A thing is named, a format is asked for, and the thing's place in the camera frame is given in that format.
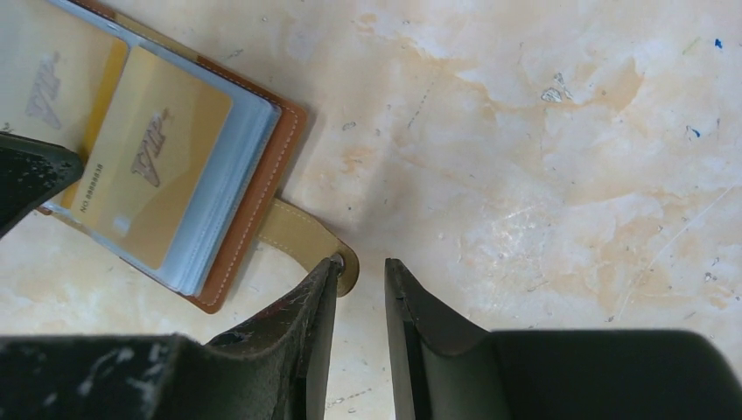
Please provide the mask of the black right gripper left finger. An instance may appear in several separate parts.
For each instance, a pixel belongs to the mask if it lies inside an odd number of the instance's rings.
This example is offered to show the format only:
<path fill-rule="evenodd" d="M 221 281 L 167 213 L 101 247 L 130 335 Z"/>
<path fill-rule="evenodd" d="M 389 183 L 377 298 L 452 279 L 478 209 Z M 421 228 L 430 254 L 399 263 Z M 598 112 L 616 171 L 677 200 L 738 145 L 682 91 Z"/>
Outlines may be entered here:
<path fill-rule="evenodd" d="M 181 334 L 4 336 L 4 419 L 320 419 L 336 285 L 322 260 L 294 289 L 201 344 Z"/>

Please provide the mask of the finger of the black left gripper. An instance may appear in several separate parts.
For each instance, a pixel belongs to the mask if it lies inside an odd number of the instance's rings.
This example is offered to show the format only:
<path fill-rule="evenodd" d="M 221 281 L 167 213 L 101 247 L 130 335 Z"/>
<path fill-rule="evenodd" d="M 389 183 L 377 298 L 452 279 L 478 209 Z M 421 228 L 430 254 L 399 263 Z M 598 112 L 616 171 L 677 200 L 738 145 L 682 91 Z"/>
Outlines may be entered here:
<path fill-rule="evenodd" d="M 80 156 L 54 143 L 1 134 L 1 235 L 28 213 L 77 182 Z"/>

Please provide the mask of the yellow credit card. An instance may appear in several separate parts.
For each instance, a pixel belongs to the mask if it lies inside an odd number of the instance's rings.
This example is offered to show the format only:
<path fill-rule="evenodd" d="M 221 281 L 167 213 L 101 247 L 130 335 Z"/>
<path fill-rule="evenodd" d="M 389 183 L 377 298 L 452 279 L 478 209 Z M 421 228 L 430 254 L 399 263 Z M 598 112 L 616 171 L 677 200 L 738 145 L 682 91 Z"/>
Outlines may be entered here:
<path fill-rule="evenodd" d="M 128 45 L 49 1 L 1 3 L 1 128 L 88 160 Z"/>
<path fill-rule="evenodd" d="M 71 215 L 159 269 L 232 105 L 217 87 L 133 48 Z"/>

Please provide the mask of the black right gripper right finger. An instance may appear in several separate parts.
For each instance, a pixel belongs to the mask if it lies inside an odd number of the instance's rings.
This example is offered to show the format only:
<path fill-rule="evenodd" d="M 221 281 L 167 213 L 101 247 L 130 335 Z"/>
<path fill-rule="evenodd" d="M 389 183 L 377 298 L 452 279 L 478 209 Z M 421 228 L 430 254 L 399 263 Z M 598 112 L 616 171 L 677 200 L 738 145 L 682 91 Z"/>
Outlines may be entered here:
<path fill-rule="evenodd" d="M 738 419 L 741 384 L 679 330 L 487 331 L 385 262 L 399 419 Z"/>

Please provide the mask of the brown leather card holder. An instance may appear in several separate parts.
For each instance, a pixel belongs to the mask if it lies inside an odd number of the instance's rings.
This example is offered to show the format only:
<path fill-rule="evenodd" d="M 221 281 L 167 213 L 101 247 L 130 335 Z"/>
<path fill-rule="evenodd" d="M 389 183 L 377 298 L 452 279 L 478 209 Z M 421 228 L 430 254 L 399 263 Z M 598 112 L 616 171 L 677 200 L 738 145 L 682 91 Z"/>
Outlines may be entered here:
<path fill-rule="evenodd" d="M 205 284 L 197 295 L 188 297 L 189 302 L 205 313 L 218 312 L 255 239 L 281 250 L 306 270 L 312 270 L 325 257 L 340 255 L 344 270 L 337 282 L 337 295 L 344 297 L 353 289 L 360 270 L 354 251 L 314 216 L 276 196 L 308 122 L 304 109 L 98 1 L 58 1 L 56 4 L 86 22 L 111 32 L 135 36 L 146 46 L 173 53 L 188 64 L 204 69 L 218 82 L 225 81 L 241 93 L 257 95 L 281 110 L 276 128 L 260 149 L 259 160 L 252 165 L 248 179 L 240 183 L 234 205 L 236 214 L 225 238 L 220 241 Z"/>

